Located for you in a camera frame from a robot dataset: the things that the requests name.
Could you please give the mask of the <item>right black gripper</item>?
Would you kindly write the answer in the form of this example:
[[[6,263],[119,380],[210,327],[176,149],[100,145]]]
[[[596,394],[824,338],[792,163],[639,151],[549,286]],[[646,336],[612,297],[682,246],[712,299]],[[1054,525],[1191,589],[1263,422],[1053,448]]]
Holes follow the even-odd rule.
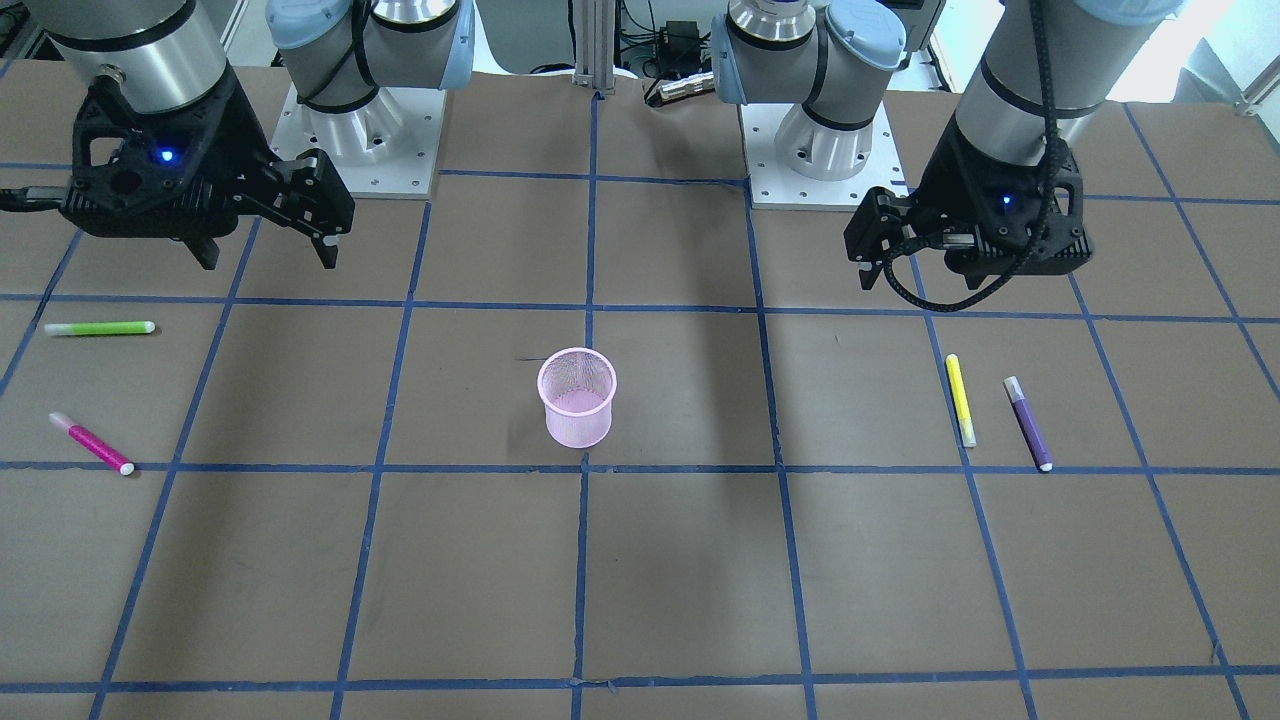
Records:
[[[271,151],[232,68],[202,97],[151,114],[99,76],[72,142],[65,219],[97,237],[175,238],[206,272],[218,268],[218,237],[244,214],[268,208],[270,222],[310,240],[325,269],[337,268],[339,237],[355,220],[355,199],[325,151],[292,160]]]

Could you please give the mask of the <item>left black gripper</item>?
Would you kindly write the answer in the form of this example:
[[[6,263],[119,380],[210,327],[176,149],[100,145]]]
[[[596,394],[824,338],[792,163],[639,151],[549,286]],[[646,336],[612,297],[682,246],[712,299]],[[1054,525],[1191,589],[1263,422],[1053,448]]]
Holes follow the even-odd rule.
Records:
[[[897,258],[936,240],[945,264],[968,279],[1005,273],[1030,247],[1023,275],[1065,275],[1093,258],[1083,222],[1083,178],[1068,143],[1057,142],[1055,190],[1043,192],[1044,164],[1014,165],[988,158],[947,126],[916,187],[915,199],[870,188],[844,231],[847,259],[869,291]]]

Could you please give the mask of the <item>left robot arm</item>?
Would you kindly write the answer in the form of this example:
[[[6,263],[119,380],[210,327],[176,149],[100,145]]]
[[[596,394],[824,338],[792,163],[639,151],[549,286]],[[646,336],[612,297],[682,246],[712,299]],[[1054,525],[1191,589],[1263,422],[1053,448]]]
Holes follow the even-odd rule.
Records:
[[[1073,138],[1178,1],[1007,1],[918,187],[869,188],[844,231],[859,282],[956,313],[1016,275],[1094,254]],[[710,32],[717,96],[785,104],[782,161],[815,181],[863,169],[908,32],[878,1],[731,1]]]

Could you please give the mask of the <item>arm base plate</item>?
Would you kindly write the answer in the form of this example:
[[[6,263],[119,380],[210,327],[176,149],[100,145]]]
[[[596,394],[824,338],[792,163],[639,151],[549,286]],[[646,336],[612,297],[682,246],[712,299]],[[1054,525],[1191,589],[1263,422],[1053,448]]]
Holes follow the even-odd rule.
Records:
[[[291,86],[271,150],[287,160],[323,150],[356,199],[429,200],[447,99],[435,88],[381,88],[365,108],[326,114],[300,104]]]
[[[744,105],[740,120],[755,209],[854,211],[874,187],[908,192],[884,106],[855,131],[818,126],[792,104]]]

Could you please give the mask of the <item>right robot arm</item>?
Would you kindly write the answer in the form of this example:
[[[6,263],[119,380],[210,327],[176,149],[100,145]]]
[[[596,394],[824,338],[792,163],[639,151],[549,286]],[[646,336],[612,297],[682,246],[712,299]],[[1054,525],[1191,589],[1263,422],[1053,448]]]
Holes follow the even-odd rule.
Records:
[[[306,236],[326,269],[355,222],[340,174],[407,138],[397,88],[470,81],[471,1],[270,1],[305,149],[271,147],[218,32],[196,1],[32,1],[86,82],[64,186],[3,191],[3,210],[56,211],[101,238],[165,237],[207,270],[242,217]]]

